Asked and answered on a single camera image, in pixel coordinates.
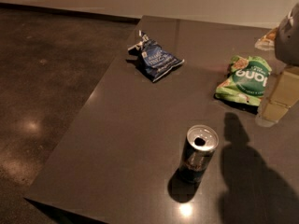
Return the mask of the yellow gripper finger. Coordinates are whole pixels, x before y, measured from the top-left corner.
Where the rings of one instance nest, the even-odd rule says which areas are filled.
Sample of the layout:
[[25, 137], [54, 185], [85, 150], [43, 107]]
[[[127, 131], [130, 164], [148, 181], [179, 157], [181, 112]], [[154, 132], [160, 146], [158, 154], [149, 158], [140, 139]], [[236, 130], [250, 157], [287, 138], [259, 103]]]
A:
[[272, 127], [299, 101], [299, 67], [286, 65], [270, 76], [255, 121]]

